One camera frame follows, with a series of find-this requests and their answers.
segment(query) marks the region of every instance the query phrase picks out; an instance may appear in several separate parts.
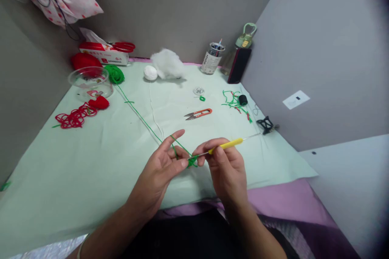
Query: scissors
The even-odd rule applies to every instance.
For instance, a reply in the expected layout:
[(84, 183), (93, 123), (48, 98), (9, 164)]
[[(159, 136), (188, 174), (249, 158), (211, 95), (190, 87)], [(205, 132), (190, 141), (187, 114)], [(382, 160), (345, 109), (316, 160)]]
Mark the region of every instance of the scissors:
[(123, 53), (132, 53), (135, 49), (135, 44), (130, 42), (109, 42), (112, 47)]
[(203, 110), (200, 110), (200, 111), (196, 111), (196, 112), (193, 112), (193, 113), (188, 113), (187, 115), (184, 115), (184, 116), (189, 116), (186, 120), (192, 120), (192, 119), (196, 119), (198, 117), (202, 117), (204, 115), (211, 114), (211, 113), (212, 113), (212, 109), (206, 108), (206, 109), (203, 109)]

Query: wall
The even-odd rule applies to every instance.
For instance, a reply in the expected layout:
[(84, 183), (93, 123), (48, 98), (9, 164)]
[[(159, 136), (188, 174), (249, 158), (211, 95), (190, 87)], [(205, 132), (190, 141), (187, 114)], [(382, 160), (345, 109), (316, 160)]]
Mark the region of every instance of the wall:
[(387, 233), (388, 145), (382, 135), (300, 153), (319, 174), (310, 185), (362, 258), (377, 258)]
[(211, 41), (231, 47), (247, 22), (269, 0), (97, 0), (104, 14), (83, 21), (105, 40), (137, 46), (134, 56), (150, 57), (166, 47), (184, 62), (202, 63)]
[(0, 0), (0, 31), (1, 185), (69, 89), (69, 57), (78, 50), (31, 2)]
[[(298, 151), (389, 133), (383, 0), (270, 0), (242, 83)], [(311, 99), (289, 110), (302, 90)]]

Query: black phone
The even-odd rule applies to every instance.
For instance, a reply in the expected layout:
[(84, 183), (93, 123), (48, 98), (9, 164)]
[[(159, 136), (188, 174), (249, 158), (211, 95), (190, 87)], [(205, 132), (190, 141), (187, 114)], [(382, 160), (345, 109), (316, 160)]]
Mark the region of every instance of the black phone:
[(248, 59), (251, 55), (251, 49), (238, 49), (235, 54), (235, 59), (232, 64), (230, 76), (228, 77), (228, 84), (237, 84), (242, 79), (243, 73), (246, 69)]

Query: clear bowl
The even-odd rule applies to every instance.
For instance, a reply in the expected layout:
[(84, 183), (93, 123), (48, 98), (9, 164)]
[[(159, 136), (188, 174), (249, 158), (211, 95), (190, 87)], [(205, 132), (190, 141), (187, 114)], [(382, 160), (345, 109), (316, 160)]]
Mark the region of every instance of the clear bowl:
[(109, 73), (101, 67), (85, 67), (72, 72), (68, 81), (71, 85), (79, 87), (78, 94), (82, 100), (104, 96), (108, 98), (113, 93), (113, 87), (108, 79)]

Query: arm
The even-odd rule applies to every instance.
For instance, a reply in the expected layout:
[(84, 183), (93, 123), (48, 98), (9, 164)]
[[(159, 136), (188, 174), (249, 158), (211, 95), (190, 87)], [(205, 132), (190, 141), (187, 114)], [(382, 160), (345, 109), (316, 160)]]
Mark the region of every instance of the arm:
[(242, 155), (235, 147), (223, 150), (219, 145), (225, 138), (213, 139), (197, 147), (193, 155), (207, 152), (217, 146), (213, 155), (199, 157), (197, 164), (209, 164), (216, 194), (226, 210), (230, 225), (238, 233), (249, 258), (286, 259), (278, 241), (261, 223), (248, 202), (247, 180)]
[[(177, 139), (184, 132), (182, 129), (173, 136)], [(156, 214), (170, 181), (188, 166), (189, 154), (175, 146), (177, 160), (170, 148), (173, 142), (171, 136), (167, 137), (151, 155), (127, 202), (85, 239), (80, 259), (116, 258)], [(67, 258), (76, 259), (79, 249)]]

